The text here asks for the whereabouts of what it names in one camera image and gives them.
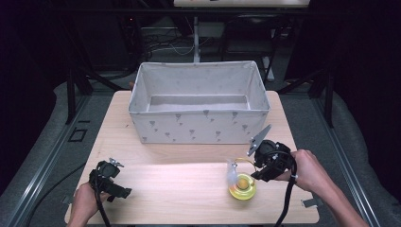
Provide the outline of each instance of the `human hand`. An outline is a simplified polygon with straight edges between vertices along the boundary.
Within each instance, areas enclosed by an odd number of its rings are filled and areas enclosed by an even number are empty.
[[[325,188],[329,188],[334,184],[316,156],[310,150],[299,149],[291,152],[291,155],[297,162],[297,186],[301,187],[303,190],[321,196]],[[278,176],[275,180],[288,181],[290,175],[291,172],[287,171]]]
[[[102,202],[109,197],[110,195],[107,193],[100,194]],[[85,226],[96,212],[95,191],[89,183],[83,183],[75,193],[71,216],[67,226]]]

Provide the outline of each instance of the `dark background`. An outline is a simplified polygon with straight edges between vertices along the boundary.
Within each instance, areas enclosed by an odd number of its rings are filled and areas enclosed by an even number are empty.
[[[340,51],[335,91],[347,103],[364,135],[369,161],[379,180],[400,201],[401,4],[389,0],[369,3],[373,7],[353,27],[352,42]],[[358,4],[312,0],[310,7],[348,10]],[[2,1],[1,5],[2,193],[49,119],[56,102],[53,89],[65,82],[71,59],[84,63],[91,59],[74,51],[66,37],[60,36],[63,31],[59,22],[43,13],[36,2]],[[343,22],[305,19],[286,79],[302,78],[324,67],[343,29]],[[119,38],[112,37],[113,42]],[[130,51],[124,58],[130,57]]]

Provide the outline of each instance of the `black metal frame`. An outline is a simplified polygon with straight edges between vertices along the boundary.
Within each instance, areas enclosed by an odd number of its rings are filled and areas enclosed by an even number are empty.
[[[135,16],[234,16],[238,14],[280,14],[286,15],[288,17],[295,18],[315,18],[315,19],[335,19],[335,20],[344,20],[349,19],[350,16],[354,16],[352,11],[313,11],[309,9],[277,9],[277,8],[219,8],[219,9],[211,9],[211,8],[171,8],[171,9],[63,9],[63,8],[51,8],[48,9],[52,13],[57,15],[72,15],[72,14],[117,14],[117,15],[135,15]],[[123,90],[121,87],[109,82],[108,80],[102,78],[100,75],[86,71],[90,76],[94,79],[97,79],[101,83],[104,83],[106,86],[114,89],[115,91]],[[318,97],[322,93],[324,86],[326,87],[326,96],[325,96],[325,108],[324,115],[327,123],[330,127],[333,127],[331,122],[331,109],[332,109],[332,96],[333,96],[333,71],[328,69],[321,69],[318,72],[309,75],[303,79],[299,79],[288,87],[279,91],[279,94],[284,94],[298,85],[304,83],[309,79],[318,79],[319,82],[315,82],[312,88],[309,91],[311,97]],[[69,84],[69,116],[67,123],[74,117],[75,115],[75,94],[73,94],[73,84],[78,81],[78,77],[75,77],[72,73],[69,74],[69,78],[67,80]],[[82,84],[83,90],[87,91],[87,94],[92,93],[90,89],[87,88],[87,85]]]
[[[254,23],[253,19],[259,20],[259,23]],[[265,73],[263,76],[263,84],[266,85],[269,71],[271,70],[272,62],[274,60],[275,52],[277,49],[277,43],[281,37],[284,27],[289,24],[287,16],[278,14],[240,14],[225,24],[225,28],[222,34],[222,41],[220,45],[220,60],[224,61],[226,54],[251,54],[258,55],[260,58],[269,58],[269,65],[263,67]],[[249,35],[251,31],[256,32],[257,35]],[[241,50],[230,51],[230,41],[236,40],[242,43],[248,44],[249,41],[261,41],[268,46],[263,50],[246,50],[247,47],[242,47]]]
[[[333,94],[334,94],[334,74],[340,64],[343,56],[348,50],[348,47],[352,42],[355,41],[358,27],[363,23],[364,10],[360,10],[353,14],[352,20],[344,21],[343,27],[337,36],[337,39],[333,46],[331,46],[330,53],[326,64],[317,71],[313,72],[306,77],[297,79],[289,86],[277,91],[278,94],[285,94],[290,92],[299,85],[314,79],[312,86],[310,87],[308,94],[311,98],[318,98],[321,96],[325,88],[325,101],[324,101],[324,118],[330,128],[333,128],[332,121],[332,107],[333,107]]]

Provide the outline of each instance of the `white fabric storage box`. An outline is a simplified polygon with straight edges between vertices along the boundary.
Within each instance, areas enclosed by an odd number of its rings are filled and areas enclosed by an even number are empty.
[[[269,110],[254,61],[144,62],[129,105],[142,143],[248,144]]]

